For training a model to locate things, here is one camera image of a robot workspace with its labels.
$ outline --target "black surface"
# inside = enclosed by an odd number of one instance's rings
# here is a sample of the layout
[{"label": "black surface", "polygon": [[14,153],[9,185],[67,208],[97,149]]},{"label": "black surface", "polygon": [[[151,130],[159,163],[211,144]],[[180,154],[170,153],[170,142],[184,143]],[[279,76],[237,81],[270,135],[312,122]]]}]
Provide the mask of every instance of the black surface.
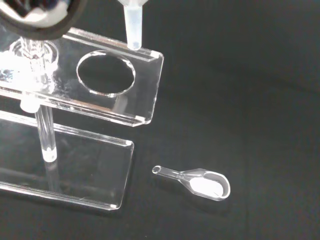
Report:
[{"label": "black surface", "polygon": [[[125,41],[122,6],[92,2],[77,27]],[[0,239],[320,239],[319,12],[315,0],[148,2],[143,45],[165,56],[151,124],[54,111],[134,141],[120,212],[2,192]],[[231,195],[190,195],[152,176],[155,165],[223,173]]]}]

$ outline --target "clear plastic spoon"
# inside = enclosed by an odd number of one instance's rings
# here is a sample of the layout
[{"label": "clear plastic spoon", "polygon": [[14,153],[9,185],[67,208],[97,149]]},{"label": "clear plastic spoon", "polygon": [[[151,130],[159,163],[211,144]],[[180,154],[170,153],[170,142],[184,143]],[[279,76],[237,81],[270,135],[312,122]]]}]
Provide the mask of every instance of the clear plastic spoon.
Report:
[{"label": "clear plastic spoon", "polygon": [[230,195],[228,179],[214,171],[202,168],[176,171],[162,166],[155,166],[152,172],[156,175],[178,180],[194,195],[203,198],[222,201]]},{"label": "clear plastic spoon", "polygon": [[142,46],[142,6],[148,0],[118,0],[124,9],[127,46],[139,50]]}]

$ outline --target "acrylic base plate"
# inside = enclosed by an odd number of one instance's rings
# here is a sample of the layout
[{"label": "acrylic base plate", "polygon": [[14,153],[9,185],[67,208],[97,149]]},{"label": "acrylic base plate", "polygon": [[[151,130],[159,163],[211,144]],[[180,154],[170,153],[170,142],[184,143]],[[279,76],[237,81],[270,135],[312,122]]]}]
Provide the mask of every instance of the acrylic base plate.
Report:
[{"label": "acrylic base plate", "polygon": [[[141,48],[133,51],[114,39],[71,28],[62,38],[46,42],[46,70],[52,80],[39,88],[22,71],[19,57],[20,37],[0,25],[0,95],[22,99],[32,94],[40,104],[74,113],[112,121],[131,127],[150,123],[157,99],[164,57],[161,53]],[[133,82],[119,92],[101,92],[88,83],[121,81],[112,79],[106,68],[86,69],[87,81],[79,69],[97,58],[117,58],[129,68]]]},{"label": "acrylic base plate", "polygon": [[134,144],[54,125],[57,160],[44,162],[35,119],[0,111],[0,189],[104,210],[119,209]]}]

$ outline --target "circular hole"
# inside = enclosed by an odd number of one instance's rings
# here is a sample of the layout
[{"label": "circular hole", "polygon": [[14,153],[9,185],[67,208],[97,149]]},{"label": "circular hole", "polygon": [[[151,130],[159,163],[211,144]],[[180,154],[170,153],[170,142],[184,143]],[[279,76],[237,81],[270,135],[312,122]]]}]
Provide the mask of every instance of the circular hole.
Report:
[{"label": "circular hole", "polygon": [[161,167],[160,167],[160,166],[155,166],[154,168],[152,168],[152,172],[153,172],[154,174],[159,173],[160,170],[161,170]]},{"label": "circular hole", "polygon": [[90,93],[107,97],[128,91],[136,77],[135,68],[128,59],[103,50],[83,56],[76,72],[79,82]]}]

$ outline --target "white powder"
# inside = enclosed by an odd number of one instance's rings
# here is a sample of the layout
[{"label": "white powder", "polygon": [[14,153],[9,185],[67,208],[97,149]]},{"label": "white powder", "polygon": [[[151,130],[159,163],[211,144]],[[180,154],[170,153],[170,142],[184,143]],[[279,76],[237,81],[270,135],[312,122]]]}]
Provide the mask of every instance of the white powder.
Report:
[{"label": "white powder", "polygon": [[209,197],[220,198],[224,194],[224,188],[219,182],[204,177],[195,177],[191,179],[190,186],[195,192]]}]

